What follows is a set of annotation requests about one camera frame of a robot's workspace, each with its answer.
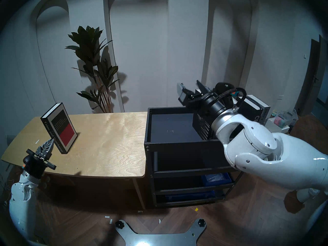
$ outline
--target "metal base plate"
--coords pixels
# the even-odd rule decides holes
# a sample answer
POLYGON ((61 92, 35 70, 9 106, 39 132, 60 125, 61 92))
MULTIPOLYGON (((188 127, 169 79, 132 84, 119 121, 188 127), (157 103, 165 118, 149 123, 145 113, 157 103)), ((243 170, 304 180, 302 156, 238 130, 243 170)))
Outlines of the metal base plate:
POLYGON ((182 234, 136 234, 121 219, 115 223, 115 228, 127 246, 196 246, 198 237, 206 228, 206 222, 197 219, 189 230, 182 234))

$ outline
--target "black metal cart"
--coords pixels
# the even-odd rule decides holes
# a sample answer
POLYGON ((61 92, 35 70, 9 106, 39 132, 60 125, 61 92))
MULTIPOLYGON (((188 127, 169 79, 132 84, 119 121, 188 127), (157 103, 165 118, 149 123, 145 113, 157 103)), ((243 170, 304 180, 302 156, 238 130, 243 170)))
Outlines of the black metal cart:
POLYGON ((218 139, 203 140, 185 107, 149 108, 145 135, 146 164, 155 207, 193 205, 225 199, 242 176, 231 183, 204 186, 202 175, 236 172, 218 139), (170 195, 215 191, 202 199, 170 201, 170 195))

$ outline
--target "table top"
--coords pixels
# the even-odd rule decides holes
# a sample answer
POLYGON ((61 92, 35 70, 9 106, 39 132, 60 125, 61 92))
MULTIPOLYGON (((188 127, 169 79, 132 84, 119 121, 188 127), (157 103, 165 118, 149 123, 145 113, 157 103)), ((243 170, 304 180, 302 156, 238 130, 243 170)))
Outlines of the table top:
MULTIPOLYGON (((142 178, 147 112, 75 114, 69 116, 77 138, 68 154, 54 145, 47 173, 70 176, 142 178)), ((1 159, 22 166, 26 150, 36 151, 50 136, 40 117, 33 118, 15 137, 1 159)))

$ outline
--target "black cable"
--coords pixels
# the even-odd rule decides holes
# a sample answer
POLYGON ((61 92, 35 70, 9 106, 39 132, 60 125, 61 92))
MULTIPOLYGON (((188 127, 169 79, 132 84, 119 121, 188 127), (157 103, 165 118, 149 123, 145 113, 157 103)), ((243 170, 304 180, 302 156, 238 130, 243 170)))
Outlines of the black cable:
POLYGON ((224 97, 226 97, 226 96, 228 96, 229 94, 234 93, 234 92, 236 92, 236 91, 239 91, 239 92, 243 93, 243 97, 242 97, 240 100, 238 100, 238 101, 237 101, 237 104, 236 104, 237 107, 240 107, 241 104, 243 103, 243 101, 246 99, 247 94, 246 94, 245 89, 243 89, 243 88, 239 88, 239 87, 238 87, 238 88, 232 88, 232 89, 229 89, 229 90, 227 90, 227 91, 221 93, 218 97, 216 97, 215 99, 213 99, 213 100, 208 104, 208 107, 210 107, 211 105, 213 105, 213 104, 214 104, 215 102, 217 102, 218 100, 223 99, 224 97))

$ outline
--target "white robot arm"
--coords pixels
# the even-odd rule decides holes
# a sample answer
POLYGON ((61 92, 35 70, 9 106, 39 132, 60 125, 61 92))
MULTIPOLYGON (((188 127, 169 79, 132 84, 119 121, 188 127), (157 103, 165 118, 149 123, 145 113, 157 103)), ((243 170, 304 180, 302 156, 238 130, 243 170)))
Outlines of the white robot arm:
POLYGON ((298 138, 271 133, 258 122, 238 114, 246 97, 244 89, 218 83, 211 91, 199 81, 197 85, 199 94, 178 84, 179 101, 196 110, 211 125, 232 167, 288 189, 314 188, 328 193, 327 155, 298 138), (242 92, 243 99, 234 106, 229 104, 227 97, 235 91, 242 92), (232 131, 239 124, 244 129, 230 141, 232 131))
POLYGON ((19 182, 12 186, 12 197, 9 201, 9 213, 17 230, 27 240, 33 240, 35 228, 36 191, 41 176, 49 167, 55 170, 56 166, 48 160, 53 149, 53 139, 39 146, 36 152, 27 149, 28 155, 24 158, 24 170, 19 182))

